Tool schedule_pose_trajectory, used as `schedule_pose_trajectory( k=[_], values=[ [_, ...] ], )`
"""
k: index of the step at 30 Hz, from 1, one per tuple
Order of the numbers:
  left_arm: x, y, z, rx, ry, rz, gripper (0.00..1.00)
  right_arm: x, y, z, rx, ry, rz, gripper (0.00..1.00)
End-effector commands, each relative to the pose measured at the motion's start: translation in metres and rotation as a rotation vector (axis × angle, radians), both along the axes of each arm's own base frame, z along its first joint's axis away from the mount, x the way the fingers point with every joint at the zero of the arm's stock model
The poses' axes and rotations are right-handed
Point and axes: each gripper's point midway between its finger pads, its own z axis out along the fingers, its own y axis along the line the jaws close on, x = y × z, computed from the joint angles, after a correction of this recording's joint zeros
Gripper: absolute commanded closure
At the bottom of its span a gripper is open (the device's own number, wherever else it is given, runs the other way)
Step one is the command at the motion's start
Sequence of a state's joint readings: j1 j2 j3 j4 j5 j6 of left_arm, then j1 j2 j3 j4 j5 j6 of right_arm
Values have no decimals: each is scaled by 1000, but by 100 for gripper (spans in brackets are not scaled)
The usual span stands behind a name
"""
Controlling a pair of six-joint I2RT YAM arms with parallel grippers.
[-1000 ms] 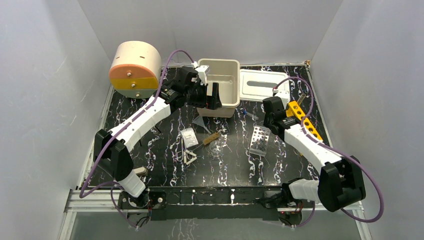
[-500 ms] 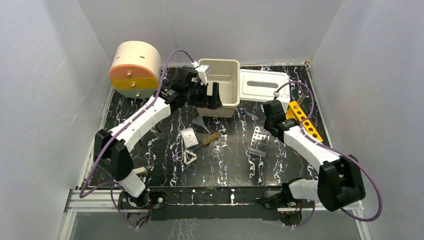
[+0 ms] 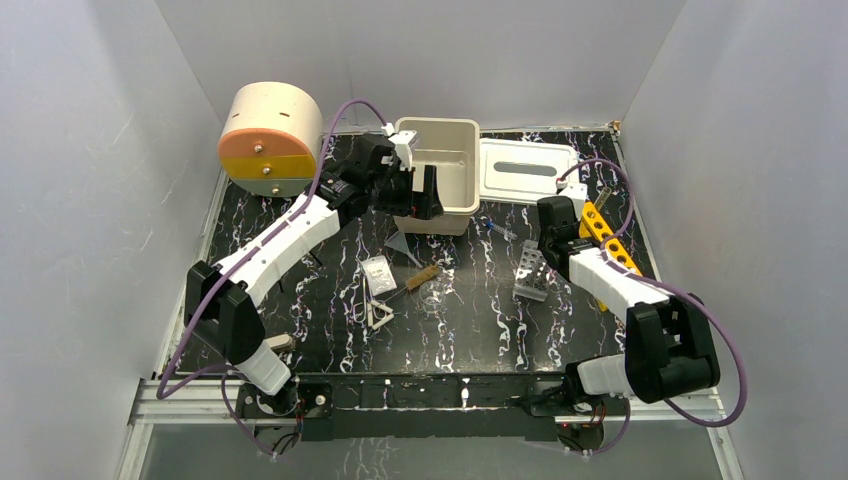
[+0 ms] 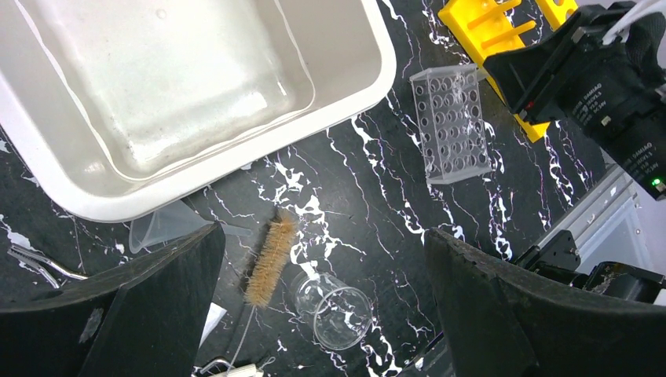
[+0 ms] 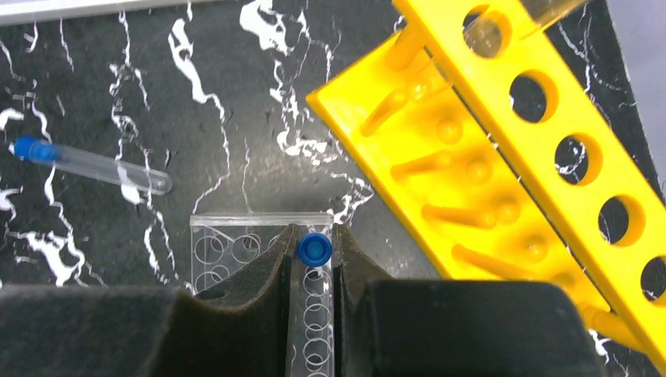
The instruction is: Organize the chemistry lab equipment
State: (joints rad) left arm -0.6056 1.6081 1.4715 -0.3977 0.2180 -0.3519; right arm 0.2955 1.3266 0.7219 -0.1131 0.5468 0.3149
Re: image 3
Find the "blue capped test tube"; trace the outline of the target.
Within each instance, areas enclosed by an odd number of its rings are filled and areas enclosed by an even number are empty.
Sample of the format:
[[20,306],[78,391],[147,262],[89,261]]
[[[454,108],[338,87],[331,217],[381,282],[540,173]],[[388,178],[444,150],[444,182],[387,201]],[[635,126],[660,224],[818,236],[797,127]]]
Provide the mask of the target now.
[[518,235],[513,231],[507,229],[506,227],[497,225],[491,220],[485,220],[483,224],[490,230],[494,231],[497,234],[501,235],[507,241],[515,241],[518,238]]

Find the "clear acrylic tube rack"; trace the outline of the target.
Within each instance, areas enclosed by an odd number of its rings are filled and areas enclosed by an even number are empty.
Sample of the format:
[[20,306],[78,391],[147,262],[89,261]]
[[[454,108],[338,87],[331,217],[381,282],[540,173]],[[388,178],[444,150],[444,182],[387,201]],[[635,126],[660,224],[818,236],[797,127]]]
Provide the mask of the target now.
[[537,302],[544,302],[548,297],[548,265],[535,241],[522,243],[512,292],[515,297]]

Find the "yellow test tube rack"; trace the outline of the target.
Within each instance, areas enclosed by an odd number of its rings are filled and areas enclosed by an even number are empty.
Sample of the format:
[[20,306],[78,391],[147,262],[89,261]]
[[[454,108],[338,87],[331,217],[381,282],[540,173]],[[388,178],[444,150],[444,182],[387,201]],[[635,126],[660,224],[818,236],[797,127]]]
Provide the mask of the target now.
[[[578,231],[581,239],[597,241],[605,241],[613,233],[591,201],[585,203]],[[605,245],[605,252],[612,264],[604,261],[597,252],[580,253],[574,257],[577,270],[571,282],[589,292],[608,311],[624,321],[627,310],[638,301],[641,286],[620,273],[615,266],[632,273],[639,273],[639,269],[618,239],[610,240]]]

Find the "clear glass test tube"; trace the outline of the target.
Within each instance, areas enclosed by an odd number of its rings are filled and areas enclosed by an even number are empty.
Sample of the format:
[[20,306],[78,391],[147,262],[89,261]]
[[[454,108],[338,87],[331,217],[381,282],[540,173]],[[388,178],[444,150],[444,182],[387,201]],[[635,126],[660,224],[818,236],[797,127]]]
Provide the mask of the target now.
[[610,196],[612,195],[612,193],[613,193],[613,190],[612,190],[612,188],[611,188],[611,187],[609,187],[609,186],[604,186],[604,187],[600,190],[600,192],[598,193],[598,195],[597,195],[597,197],[596,197],[595,201],[593,202],[593,204],[594,204],[595,208],[596,208],[598,211],[600,211],[600,210],[603,208],[603,206],[607,203],[607,201],[609,200],[609,198],[610,198]]

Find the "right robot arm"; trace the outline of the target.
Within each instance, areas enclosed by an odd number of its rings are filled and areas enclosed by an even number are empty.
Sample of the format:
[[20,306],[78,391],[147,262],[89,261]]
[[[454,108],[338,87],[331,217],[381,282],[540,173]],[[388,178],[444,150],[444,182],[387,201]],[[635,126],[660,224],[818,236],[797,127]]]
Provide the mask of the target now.
[[563,399],[571,411],[590,413],[606,395],[655,403],[718,383],[720,367],[702,313],[607,262],[598,242],[580,237],[571,199],[543,198],[537,213],[539,249],[547,265],[625,324],[623,353],[567,366]]

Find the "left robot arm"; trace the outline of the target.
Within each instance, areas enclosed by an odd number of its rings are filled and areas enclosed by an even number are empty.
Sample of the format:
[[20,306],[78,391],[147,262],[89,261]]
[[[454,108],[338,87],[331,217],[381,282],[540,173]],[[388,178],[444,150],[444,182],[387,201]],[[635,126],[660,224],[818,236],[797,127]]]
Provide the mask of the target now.
[[351,155],[326,167],[291,208],[239,252],[187,274],[185,326],[260,392],[275,416],[299,400],[290,368],[273,352],[257,307],[302,257],[369,210],[430,220],[442,215],[437,169],[418,172],[415,130],[363,134]]

